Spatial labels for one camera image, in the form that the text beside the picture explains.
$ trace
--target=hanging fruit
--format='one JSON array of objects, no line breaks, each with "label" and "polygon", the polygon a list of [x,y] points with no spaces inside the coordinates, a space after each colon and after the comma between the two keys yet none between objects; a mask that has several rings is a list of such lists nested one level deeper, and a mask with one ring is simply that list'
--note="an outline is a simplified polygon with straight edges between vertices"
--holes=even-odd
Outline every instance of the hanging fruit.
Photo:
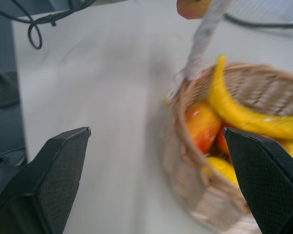
[{"label": "hanging fruit", "polygon": [[201,19],[211,0],[177,0],[177,12],[186,19]]}]

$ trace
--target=desk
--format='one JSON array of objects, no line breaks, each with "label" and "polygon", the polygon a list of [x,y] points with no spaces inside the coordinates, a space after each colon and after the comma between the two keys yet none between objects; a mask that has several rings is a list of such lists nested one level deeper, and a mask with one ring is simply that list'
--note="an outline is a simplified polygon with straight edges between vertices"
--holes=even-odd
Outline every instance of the desk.
[{"label": "desk", "polygon": [[[27,151],[90,126],[84,170],[65,234],[209,234],[177,202],[160,165],[170,80],[186,63],[199,20],[173,0],[90,7],[40,26],[34,50],[14,23]],[[205,66],[271,63],[293,71],[293,37],[221,23]]]}]

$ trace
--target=basket handle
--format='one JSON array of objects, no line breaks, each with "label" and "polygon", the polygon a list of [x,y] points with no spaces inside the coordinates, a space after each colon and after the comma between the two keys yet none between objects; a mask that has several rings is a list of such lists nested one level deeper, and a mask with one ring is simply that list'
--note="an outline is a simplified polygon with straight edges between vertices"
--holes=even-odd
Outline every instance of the basket handle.
[{"label": "basket handle", "polygon": [[202,63],[204,60],[204,54],[217,25],[221,21],[231,2],[232,0],[213,0],[211,2],[201,24],[194,33],[193,45],[191,53],[188,56],[187,64],[177,75],[175,75],[171,83],[170,92],[168,94],[169,101],[172,101],[184,80],[192,81],[200,77],[203,70]]}]

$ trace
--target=wicker basket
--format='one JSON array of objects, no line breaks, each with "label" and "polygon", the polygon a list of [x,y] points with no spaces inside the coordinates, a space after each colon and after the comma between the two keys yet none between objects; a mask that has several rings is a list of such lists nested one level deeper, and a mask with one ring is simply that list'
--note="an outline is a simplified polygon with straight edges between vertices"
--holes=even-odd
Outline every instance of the wicker basket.
[{"label": "wicker basket", "polygon": [[[164,169],[195,219],[221,234],[259,234],[241,191],[219,173],[210,176],[201,170],[209,165],[206,155],[196,148],[186,127],[185,111],[207,99],[213,70],[214,66],[199,79],[185,81],[174,99],[165,133]],[[264,114],[293,116],[293,74],[267,65],[232,63],[226,66],[225,79],[230,94],[244,106]]]}]

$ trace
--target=table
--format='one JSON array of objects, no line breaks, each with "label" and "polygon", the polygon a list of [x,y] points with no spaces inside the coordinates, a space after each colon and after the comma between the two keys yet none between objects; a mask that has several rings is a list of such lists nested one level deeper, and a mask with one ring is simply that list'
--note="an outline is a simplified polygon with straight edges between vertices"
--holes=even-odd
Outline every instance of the table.
[{"label": "table", "polygon": [[[26,25],[13,29],[29,159],[61,132],[92,130],[64,233],[211,233],[179,204],[160,165],[162,100],[199,20],[180,17],[173,0],[128,0],[57,24],[40,26],[40,51],[30,46]],[[220,54],[293,71],[293,35],[223,22],[205,66]]]}]

